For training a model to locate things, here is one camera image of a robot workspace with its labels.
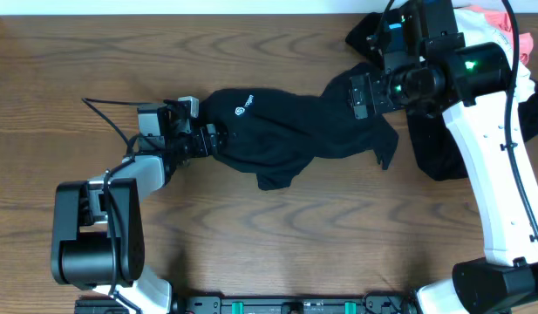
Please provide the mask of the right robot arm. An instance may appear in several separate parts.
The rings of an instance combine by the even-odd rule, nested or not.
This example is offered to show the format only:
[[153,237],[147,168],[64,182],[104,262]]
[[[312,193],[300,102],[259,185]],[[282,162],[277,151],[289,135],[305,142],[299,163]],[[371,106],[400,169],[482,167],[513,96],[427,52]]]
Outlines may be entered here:
[[449,1],[388,3],[370,48],[380,72],[351,78],[359,119],[440,116],[464,161],[484,238],[480,259],[421,287],[421,313],[508,313],[538,301],[538,184],[521,135],[520,42],[469,44]]

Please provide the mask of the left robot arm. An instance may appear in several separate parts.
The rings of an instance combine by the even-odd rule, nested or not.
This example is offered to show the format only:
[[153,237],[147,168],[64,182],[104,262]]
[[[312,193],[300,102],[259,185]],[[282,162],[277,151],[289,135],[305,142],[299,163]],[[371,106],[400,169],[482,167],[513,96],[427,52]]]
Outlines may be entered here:
[[184,313],[187,302],[145,263],[140,204],[186,160],[217,154],[228,131],[207,124],[190,132],[139,133],[123,161],[87,181],[58,185],[51,273],[59,284],[95,292],[77,313]]

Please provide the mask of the black polo shirt with logo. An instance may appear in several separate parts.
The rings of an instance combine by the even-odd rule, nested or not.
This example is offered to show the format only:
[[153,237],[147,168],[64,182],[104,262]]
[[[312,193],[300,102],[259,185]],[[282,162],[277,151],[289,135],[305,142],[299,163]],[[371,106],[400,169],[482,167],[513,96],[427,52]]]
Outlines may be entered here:
[[355,65],[319,96],[267,88],[213,92],[200,103],[200,119],[228,136],[215,159],[255,174],[261,190],[289,187],[314,158],[343,159],[372,150],[387,169],[397,132],[382,116],[356,119],[351,110],[351,77],[373,68]]

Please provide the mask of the black garment under pile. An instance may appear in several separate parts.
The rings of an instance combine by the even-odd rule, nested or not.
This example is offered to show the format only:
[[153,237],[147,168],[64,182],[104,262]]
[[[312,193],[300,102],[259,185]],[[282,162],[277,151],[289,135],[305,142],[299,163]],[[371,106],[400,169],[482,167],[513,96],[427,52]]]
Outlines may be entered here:
[[[371,50],[366,38],[375,32],[380,18],[379,13],[368,14],[345,39],[355,51],[376,65],[383,64],[382,58]],[[522,138],[529,141],[538,135],[538,81],[535,82],[534,94],[519,104],[518,112]],[[436,181],[467,177],[457,144],[441,117],[409,114],[407,125],[418,167],[425,174]]]

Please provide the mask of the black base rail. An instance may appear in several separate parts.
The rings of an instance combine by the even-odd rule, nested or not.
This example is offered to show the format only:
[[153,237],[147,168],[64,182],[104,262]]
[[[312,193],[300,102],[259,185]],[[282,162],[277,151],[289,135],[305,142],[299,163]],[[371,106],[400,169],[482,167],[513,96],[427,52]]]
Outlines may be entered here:
[[418,314],[416,301],[399,294],[370,293],[361,297],[177,297],[179,314]]

